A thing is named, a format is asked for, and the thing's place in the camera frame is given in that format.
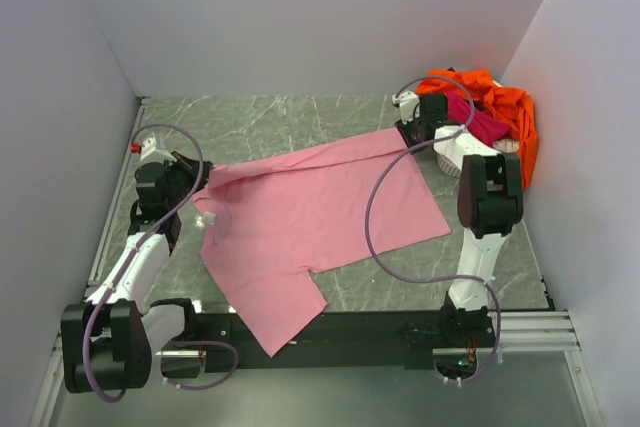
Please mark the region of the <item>light pink t shirt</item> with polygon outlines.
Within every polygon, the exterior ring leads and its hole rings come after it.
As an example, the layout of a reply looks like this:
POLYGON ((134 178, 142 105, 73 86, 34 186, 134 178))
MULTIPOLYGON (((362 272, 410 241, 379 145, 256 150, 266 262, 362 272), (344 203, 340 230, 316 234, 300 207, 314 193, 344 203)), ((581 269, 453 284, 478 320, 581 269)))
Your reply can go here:
POLYGON ((449 233, 404 147, 389 128, 217 165, 194 195, 202 260, 267 354, 324 310, 314 274, 449 233))

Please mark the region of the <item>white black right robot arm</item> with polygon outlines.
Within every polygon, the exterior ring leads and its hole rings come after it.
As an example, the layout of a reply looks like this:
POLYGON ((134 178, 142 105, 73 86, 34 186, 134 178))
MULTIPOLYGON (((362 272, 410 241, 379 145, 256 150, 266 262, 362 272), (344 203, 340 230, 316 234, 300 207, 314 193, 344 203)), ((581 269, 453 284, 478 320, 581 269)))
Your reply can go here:
POLYGON ((498 254, 523 217, 519 157, 494 149, 450 120, 448 98, 442 93, 405 91, 392 97, 392 105, 399 109, 395 126, 407 146, 434 140, 442 169, 459 174, 457 214, 464 236, 447 297, 457 309, 480 310, 489 305, 486 283, 498 254))

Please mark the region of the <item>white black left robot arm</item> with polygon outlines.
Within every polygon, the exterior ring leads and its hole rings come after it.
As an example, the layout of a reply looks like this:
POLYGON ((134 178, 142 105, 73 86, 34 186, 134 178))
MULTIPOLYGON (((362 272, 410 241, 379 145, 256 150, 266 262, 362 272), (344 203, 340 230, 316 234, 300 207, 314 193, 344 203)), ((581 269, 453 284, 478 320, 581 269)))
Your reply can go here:
POLYGON ((144 163, 135 171, 138 198, 120 258, 95 292, 61 316, 69 392, 94 392, 117 402, 146 384, 152 357, 165 344, 186 349, 199 339, 190 300, 160 301, 147 313, 139 307, 177 245, 179 209, 206 186, 211 168, 207 161, 173 152, 164 162, 144 163))

